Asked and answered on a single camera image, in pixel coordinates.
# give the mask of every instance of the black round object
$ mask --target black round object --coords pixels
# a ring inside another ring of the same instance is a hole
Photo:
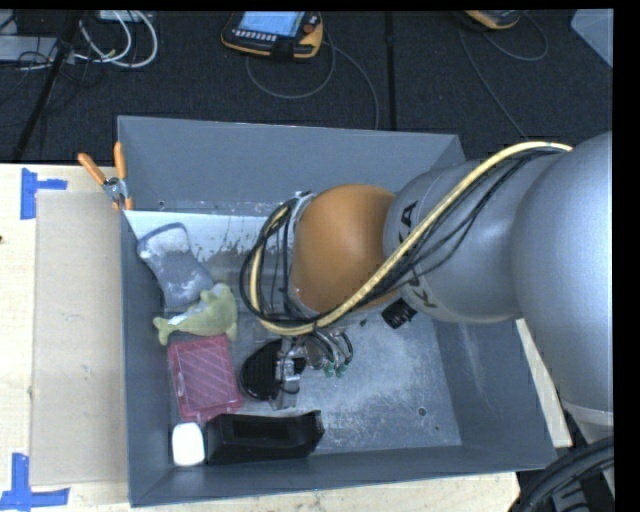
[[[270,341],[251,354],[242,364],[240,385],[250,397],[266,401],[275,395],[277,388],[275,369],[281,347],[282,339]]]

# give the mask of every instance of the pink package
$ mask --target pink package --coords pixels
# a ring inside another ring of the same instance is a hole
[[[169,346],[173,388],[183,421],[204,425],[242,406],[228,343],[226,335],[221,334]]]

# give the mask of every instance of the yellow object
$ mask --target yellow object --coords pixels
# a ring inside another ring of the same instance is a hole
[[[174,331],[188,332],[196,336],[217,336],[226,334],[229,340],[237,338],[238,308],[228,285],[216,284],[211,290],[200,292],[200,302],[186,312],[170,320],[162,317],[153,319],[158,329],[158,338],[162,345],[169,342]]]
[[[235,12],[233,13],[231,19],[229,19],[229,21],[227,22],[227,25],[222,31],[222,35],[220,38],[220,40],[222,41],[222,44],[224,44],[228,48],[231,48],[233,50],[237,50],[240,52],[249,53],[252,55],[259,55],[261,57],[271,57],[271,50],[261,50],[254,47],[253,45],[251,45],[250,39],[247,39],[246,41],[243,41],[242,38],[233,38],[229,40],[229,38],[231,37],[229,28],[232,25],[232,20],[234,20],[234,16],[236,16]],[[296,52],[294,50],[293,52],[294,59],[296,60],[310,59],[311,57],[314,57],[318,53],[318,50],[320,49],[320,45],[322,44],[323,27],[322,27],[322,18],[320,17],[320,13],[317,14],[317,17],[319,19],[319,22],[315,26],[313,26],[311,30],[307,28],[307,27],[310,27],[310,25],[303,24],[302,31],[305,35],[302,36],[300,40],[296,41],[296,46],[310,46],[312,50],[309,53],[301,53],[301,52]]]

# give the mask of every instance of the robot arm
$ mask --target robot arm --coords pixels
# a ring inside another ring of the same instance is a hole
[[[527,142],[484,162],[432,169],[392,199],[337,189],[313,197],[296,218],[296,200],[283,204],[243,268],[245,303],[295,347],[280,354],[279,368],[294,368],[287,357],[306,357],[301,339],[318,329],[344,363],[341,327],[385,308],[397,313],[396,326],[417,312],[468,323],[523,317],[565,408],[593,436],[606,435],[613,425],[611,133],[573,150]],[[262,297],[261,268],[266,240],[290,223],[284,239],[292,241],[295,280],[286,281],[276,311]],[[349,279],[331,280],[343,271]]]

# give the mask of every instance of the yellow-green plush toy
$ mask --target yellow-green plush toy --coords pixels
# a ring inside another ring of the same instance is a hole
[[[162,317],[153,319],[158,329],[160,343],[166,345],[174,331],[188,332],[196,336],[216,336],[226,334],[231,341],[236,340],[238,308],[228,285],[216,284],[211,290],[200,292],[200,302],[170,320]]]

